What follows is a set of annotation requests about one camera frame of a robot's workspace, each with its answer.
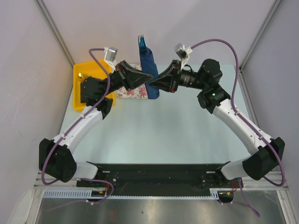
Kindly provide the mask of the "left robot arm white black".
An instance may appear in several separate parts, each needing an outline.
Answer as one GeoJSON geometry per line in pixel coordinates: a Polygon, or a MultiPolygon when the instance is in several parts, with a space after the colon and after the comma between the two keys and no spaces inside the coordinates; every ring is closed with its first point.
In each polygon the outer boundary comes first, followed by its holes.
{"type": "Polygon", "coordinates": [[[134,90],[153,79],[153,75],[133,68],[126,61],[115,66],[105,79],[87,77],[80,84],[86,106],[78,118],[63,132],[39,144],[39,169],[44,185],[50,185],[45,175],[54,181],[68,182],[72,178],[86,179],[92,186],[103,182],[103,174],[90,162],[76,162],[73,153],[82,139],[110,113],[113,100],[107,94],[122,87],[134,90]]]}

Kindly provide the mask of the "dark blue paper napkin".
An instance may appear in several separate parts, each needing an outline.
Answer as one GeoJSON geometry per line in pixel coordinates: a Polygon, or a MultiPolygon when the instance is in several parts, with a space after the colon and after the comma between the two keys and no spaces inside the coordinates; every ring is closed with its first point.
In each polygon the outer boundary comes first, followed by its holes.
{"type": "MultiPolygon", "coordinates": [[[[148,47],[139,48],[140,63],[143,73],[151,74],[154,78],[158,78],[157,65],[154,62],[154,57],[151,49],[148,47]]],[[[152,87],[148,82],[145,83],[148,99],[159,98],[159,89],[152,87]]]]}

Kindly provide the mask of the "blue metal fork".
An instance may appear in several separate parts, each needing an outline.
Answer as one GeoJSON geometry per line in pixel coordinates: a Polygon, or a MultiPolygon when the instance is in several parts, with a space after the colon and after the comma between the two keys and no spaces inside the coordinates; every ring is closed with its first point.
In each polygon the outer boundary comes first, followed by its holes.
{"type": "Polygon", "coordinates": [[[139,46],[139,51],[140,52],[146,52],[147,47],[145,43],[145,39],[143,35],[138,36],[138,46],[139,46]]]}

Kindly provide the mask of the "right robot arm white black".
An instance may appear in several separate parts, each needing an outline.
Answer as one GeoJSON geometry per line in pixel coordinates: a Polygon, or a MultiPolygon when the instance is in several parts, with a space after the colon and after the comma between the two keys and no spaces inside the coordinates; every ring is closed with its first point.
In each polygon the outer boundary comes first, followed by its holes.
{"type": "Polygon", "coordinates": [[[258,181],[279,165],[285,142],[260,130],[232,104],[231,96],[219,85],[221,77],[220,64],[214,59],[206,59],[197,72],[182,69],[180,61],[174,60],[149,84],[171,93],[175,93],[179,86],[199,89],[200,106],[226,124],[244,144],[249,157],[229,161],[217,169],[215,181],[220,187],[227,187],[238,177],[249,176],[258,181]]]}

